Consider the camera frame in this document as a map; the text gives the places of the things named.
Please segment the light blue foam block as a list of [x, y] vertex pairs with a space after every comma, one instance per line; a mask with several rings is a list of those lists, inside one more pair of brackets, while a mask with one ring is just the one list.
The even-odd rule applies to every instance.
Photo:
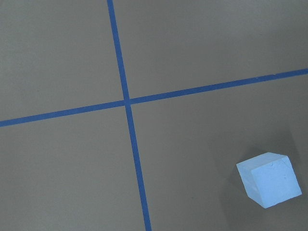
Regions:
[[288, 156], [264, 153], [236, 164], [247, 196], [269, 208], [302, 194]]

